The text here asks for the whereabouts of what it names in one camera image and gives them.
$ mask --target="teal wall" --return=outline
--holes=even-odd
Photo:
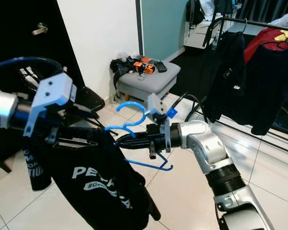
[[[166,59],[183,47],[188,0],[142,0],[145,56]]]

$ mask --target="white wall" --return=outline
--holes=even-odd
[[[58,0],[86,86],[114,93],[109,68],[119,52],[139,54],[135,0]]]

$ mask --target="white tile floor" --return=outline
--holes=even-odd
[[[164,98],[171,105],[177,96],[169,94]],[[191,109],[191,102],[183,100],[177,106],[179,114],[171,122],[183,122]],[[117,113],[117,105],[108,105],[99,111],[100,121],[108,125],[122,125],[127,121],[140,119],[135,108],[124,108]],[[203,119],[195,115],[193,119]],[[239,126],[228,118],[221,119],[234,127],[250,133],[248,126]],[[141,126],[132,127],[135,132],[145,130],[146,120]],[[276,230],[288,230],[288,153],[267,145],[260,140],[241,134],[223,125],[212,124],[228,148],[245,182],[249,183]],[[119,135],[124,131],[117,130]],[[272,135],[264,139],[288,148]],[[123,153],[129,159],[159,165],[160,160],[151,161],[145,149],[127,150]],[[213,193],[193,153],[180,148],[164,154],[174,169],[157,171],[133,165],[146,178],[146,186],[156,202],[162,217],[160,221],[150,219],[148,230],[217,230],[214,213]],[[33,192],[22,153],[7,160],[12,169],[0,181],[0,230],[89,230],[90,226],[79,216],[55,183],[40,192]]]

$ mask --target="gray ottoman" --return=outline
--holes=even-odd
[[[156,69],[153,74],[143,73],[143,80],[139,79],[138,73],[126,73],[117,82],[119,92],[125,94],[128,101],[129,95],[146,101],[147,97],[155,93],[162,98],[176,83],[180,67],[170,62],[163,62],[167,71],[159,73]]]

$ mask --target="red clothing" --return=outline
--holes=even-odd
[[[260,44],[263,44],[265,42],[275,42],[275,37],[282,35],[283,33],[280,32],[279,29],[273,29],[273,28],[266,28],[262,30],[246,47],[244,50],[244,60],[245,63],[248,63],[249,60],[252,58],[253,54],[257,50],[258,46]],[[265,45],[266,48],[271,50],[282,50],[279,47],[276,46],[276,43],[270,43]],[[281,43],[279,45],[280,47],[287,48],[287,45],[285,42]]]

